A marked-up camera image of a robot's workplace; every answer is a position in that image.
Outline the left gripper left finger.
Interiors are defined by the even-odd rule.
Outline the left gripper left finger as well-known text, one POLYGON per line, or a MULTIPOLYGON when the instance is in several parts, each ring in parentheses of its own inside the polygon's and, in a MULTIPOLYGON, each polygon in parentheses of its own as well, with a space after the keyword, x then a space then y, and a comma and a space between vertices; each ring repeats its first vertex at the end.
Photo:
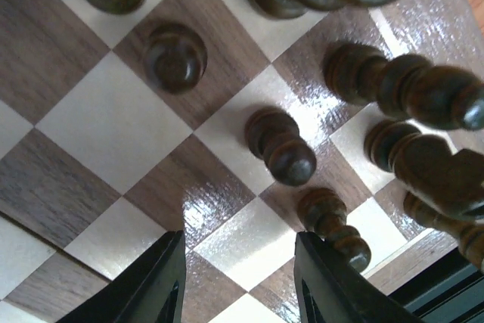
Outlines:
POLYGON ((125 271, 60 322, 180 322, 185 233, 168 231, 125 271))

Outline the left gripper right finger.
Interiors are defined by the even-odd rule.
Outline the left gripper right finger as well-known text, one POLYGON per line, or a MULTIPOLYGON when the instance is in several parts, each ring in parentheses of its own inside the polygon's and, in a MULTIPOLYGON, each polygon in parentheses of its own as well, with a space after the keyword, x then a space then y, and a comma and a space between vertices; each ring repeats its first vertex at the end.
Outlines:
POLYGON ((302 322, 421 321, 313 232, 296 234, 293 275, 302 322))

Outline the dark pawn five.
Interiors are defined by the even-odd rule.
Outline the dark pawn five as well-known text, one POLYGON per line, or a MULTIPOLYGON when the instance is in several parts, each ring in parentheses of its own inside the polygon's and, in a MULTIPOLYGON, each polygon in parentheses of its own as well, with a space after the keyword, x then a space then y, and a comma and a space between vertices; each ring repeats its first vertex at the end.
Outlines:
POLYGON ((347 224, 347 207, 335 191, 311 189, 299 200, 296 212, 306 231, 328 242, 357 272, 369 266, 371 249, 358 229, 347 224))

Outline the dark rook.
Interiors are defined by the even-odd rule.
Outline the dark rook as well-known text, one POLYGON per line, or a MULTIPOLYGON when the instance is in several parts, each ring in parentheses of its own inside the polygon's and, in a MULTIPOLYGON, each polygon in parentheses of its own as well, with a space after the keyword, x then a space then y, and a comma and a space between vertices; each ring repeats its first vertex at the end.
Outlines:
POLYGON ((458 243, 459 253, 483 272, 483 224, 449 218, 408 192, 403 210, 418 225, 445 232, 458 243))

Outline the dark knight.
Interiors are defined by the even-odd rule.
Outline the dark knight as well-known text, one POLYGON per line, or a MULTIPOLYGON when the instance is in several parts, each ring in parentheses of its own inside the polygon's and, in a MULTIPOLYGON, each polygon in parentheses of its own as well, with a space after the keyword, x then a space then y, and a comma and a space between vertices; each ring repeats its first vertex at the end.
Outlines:
POLYGON ((391 172, 437 212, 462 221, 483 219, 483 155, 470 149, 454 154, 438 135, 405 122, 383 120, 365 136, 366 157, 391 172))

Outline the dark pawn one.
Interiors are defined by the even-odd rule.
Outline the dark pawn one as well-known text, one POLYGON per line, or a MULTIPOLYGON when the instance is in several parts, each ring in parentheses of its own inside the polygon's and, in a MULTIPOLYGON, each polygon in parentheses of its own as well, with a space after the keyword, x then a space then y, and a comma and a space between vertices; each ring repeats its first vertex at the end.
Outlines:
POLYGON ((302 186, 316 170, 315 152, 300 136, 295 119, 280 108, 254 112, 246 122, 244 138, 250 152, 283 185, 302 186))

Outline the dark bishop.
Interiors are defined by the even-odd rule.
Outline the dark bishop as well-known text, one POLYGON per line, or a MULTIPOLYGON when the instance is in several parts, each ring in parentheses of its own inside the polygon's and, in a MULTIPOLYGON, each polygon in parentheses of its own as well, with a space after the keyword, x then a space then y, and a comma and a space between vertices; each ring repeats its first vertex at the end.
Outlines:
POLYGON ((461 67, 435 65, 420 54, 389 59, 361 43, 338 43, 323 59, 326 86, 349 104, 375 103, 394 120, 438 130, 483 128, 483 82, 461 67))

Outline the dark pawn two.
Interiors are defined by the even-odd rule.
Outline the dark pawn two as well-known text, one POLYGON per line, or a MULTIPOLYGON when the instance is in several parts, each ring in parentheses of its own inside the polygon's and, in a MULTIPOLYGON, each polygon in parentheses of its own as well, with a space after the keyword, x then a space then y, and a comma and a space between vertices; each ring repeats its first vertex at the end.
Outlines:
POLYGON ((206 71, 208 51, 201 36, 175 21, 160 23, 143 51, 147 84, 155 90, 180 95, 194 89, 206 71))

